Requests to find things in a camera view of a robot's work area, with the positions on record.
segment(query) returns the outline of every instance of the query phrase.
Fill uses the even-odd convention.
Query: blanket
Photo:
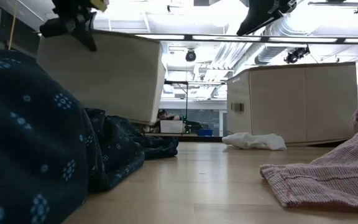
[[[61,223],[89,192],[112,189],[177,146],[84,109],[33,58],[0,50],[0,223]]]
[[[358,110],[352,139],[310,164],[263,165],[260,173],[283,207],[342,205],[358,208]]]

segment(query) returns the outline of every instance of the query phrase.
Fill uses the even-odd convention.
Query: security camera
[[[196,53],[194,50],[188,50],[186,54],[186,61],[194,62],[196,60]]]

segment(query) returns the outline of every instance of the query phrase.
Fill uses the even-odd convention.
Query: dark blue patterned fabric
[[[0,50],[0,223],[61,223],[88,192],[115,187],[145,158],[175,156],[177,146],[85,110],[34,59]]]

